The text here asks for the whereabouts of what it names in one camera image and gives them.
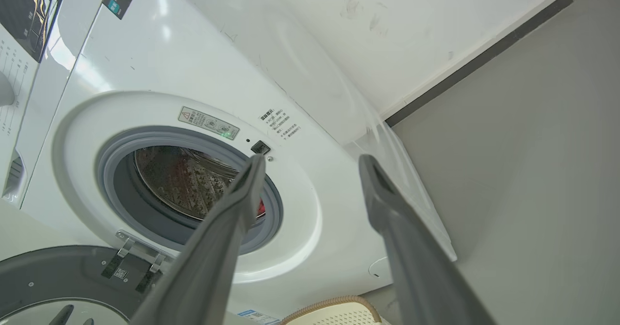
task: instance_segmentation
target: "dark baseboard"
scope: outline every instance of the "dark baseboard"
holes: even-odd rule
[[[482,65],[491,61],[494,57],[511,47],[511,45],[518,42],[521,38],[525,37],[527,34],[535,30],[538,26],[542,25],[547,20],[555,16],[562,9],[571,5],[572,2],[573,0],[556,0],[555,2],[551,3],[551,5],[549,5],[545,9],[542,9],[538,14],[534,15],[534,17],[523,23],[523,25],[519,26],[516,30],[510,32],[507,36],[502,38],[492,47],[485,50],[482,54],[476,56],[470,62],[466,63],[463,67],[458,69],[458,71],[452,73],[450,76],[442,80],[439,84],[435,85],[427,92],[423,93],[420,97],[416,98],[416,100],[410,102],[398,112],[394,113],[392,117],[389,117],[386,120],[386,123],[389,126],[396,125],[398,122],[405,119],[411,113],[414,113],[414,111],[416,111],[418,108],[427,104],[428,102],[430,102],[430,100],[438,97],[441,93],[451,88],[454,84],[467,77],[476,69],[479,69],[480,67],[482,67]]]

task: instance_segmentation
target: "blue and white label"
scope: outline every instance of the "blue and white label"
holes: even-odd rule
[[[248,318],[262,325],[276,325],[279,323],[279,319],[273,318],[272,316],[268,316],[257,311],[248,310],[244,312],[240,312],[237,314],[238,316],[242,316],[243,318]]]

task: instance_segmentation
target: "baseboard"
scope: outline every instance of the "baseboard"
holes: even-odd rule
[[[418,108],[511,47],[511,45],[555,16],[572,2],[573,0],[542,0],[525,14],[498,31],[496,35],[491,36],[485,42],[474,47],[471,53],[465,55],[454,65],[447,67],[440,74],[430,78],[420,87],[414,89],[404,100],[383,111],[381,117],[389,126],[396,125]]]

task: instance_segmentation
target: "teal logo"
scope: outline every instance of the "teal logo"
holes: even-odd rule
[[[118,10],[120,10],[118,3],[116,3],[114,0],[110,0],[110,3],[108,3],[108,8],[115,14],[118,14]]]

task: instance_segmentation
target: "washing machine door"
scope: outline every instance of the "washing machine door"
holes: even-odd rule
[[[117,253],[60,246],[0,262],[0,324],[126,325],[161,273],[131,254],[118,266]]]

